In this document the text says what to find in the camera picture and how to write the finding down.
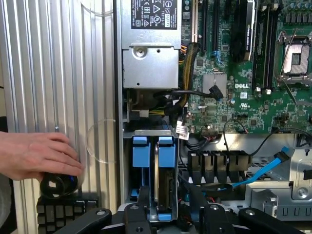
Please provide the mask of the person's left hand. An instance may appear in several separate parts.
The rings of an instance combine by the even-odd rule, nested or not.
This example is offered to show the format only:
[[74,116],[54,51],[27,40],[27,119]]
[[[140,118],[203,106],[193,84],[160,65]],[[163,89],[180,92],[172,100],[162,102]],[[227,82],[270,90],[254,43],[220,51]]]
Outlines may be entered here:
[[79,176],[83,166],[69,138],[62,133],[0,133],[0,173],[12,180],[43,173]]

